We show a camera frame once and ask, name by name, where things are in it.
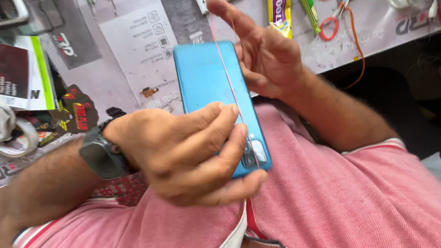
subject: hand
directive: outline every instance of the hand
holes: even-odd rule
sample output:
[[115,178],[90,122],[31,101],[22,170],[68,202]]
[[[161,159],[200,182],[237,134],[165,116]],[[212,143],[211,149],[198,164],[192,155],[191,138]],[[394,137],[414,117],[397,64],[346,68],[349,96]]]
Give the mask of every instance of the hand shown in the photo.
[[219,102],[181,116],[145,109],[115,119],[103,135],[160,197],[180,206],[224,205],[252,196],[267,179],[256,170],[231,180],[248,135],[246,125],[235,125],[238,114]]
[[262,28],[224,0],[209,0],[208,10],[220,16],[240,38],[236,53],[248,88],[269,98],[289,98],[301,82],[303,66],[297,43],[272,27]]

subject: orange wire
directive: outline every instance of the orange wire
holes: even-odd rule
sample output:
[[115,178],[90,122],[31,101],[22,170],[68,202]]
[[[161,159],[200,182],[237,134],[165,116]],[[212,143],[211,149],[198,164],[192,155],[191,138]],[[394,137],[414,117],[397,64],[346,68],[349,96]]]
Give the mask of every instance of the orange wire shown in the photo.
[[363,77],[364,70],[366,68],[366,61],[364,59],[363,51],[361,50],[360,44],[358,42],[357,32],[355,31],[354,13],[352,13],[352,9],[349,8],[349,7],[347,7],[345,10],[348,10],[350,12],[350,14],[351,14],[351,25],[352,25],[352,32],[354,33],[355,44],[357,45],[357,49],[360,52],[361,58],[363,60],[363,69],[361,70],[361,74],[360,74],[359,78],[357,79],[357,81],[353,82],[348,87],[346,87],[345,90],[347,90],[347,89],[351,88],[352,86],[354,86],[356,83],[360,82],[361,78]]

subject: pink shirt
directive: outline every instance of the pink shirt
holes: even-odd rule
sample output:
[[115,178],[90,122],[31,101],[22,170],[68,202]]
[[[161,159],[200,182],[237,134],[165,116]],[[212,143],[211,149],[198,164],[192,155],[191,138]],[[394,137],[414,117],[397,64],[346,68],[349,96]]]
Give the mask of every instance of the pink shirt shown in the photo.
[[175,207],[149,189],[136,207],[89,199],[15,247],[240,247],[244,234],[263,246],[441,247],[441,186],[399,139],[341,155],[315,144],[292,110],[256,112],[273,169],[246,204]]

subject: forearm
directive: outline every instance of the forearm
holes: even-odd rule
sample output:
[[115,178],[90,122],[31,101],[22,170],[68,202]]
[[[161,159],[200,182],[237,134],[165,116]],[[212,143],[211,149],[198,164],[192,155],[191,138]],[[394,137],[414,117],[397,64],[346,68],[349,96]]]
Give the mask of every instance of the forearm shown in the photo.
[[336,150],[354,150],[398,137],[383,117],[308,69],[299,81],[284,102]]
[[6,187],[7,214],[2,227],[11,230],[42,225],[91,195],[102,180],[79,156],[81,144],[82,139],[67,143],[14,178]]

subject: yellow glue tube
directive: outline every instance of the yellow glue tube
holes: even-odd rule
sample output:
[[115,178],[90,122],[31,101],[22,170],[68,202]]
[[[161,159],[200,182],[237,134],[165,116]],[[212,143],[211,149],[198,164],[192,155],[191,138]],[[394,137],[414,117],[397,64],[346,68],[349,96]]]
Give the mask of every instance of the yellow glue tube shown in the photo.
[[268,16],[275,30],[292,39],[291,0],[268,0]]

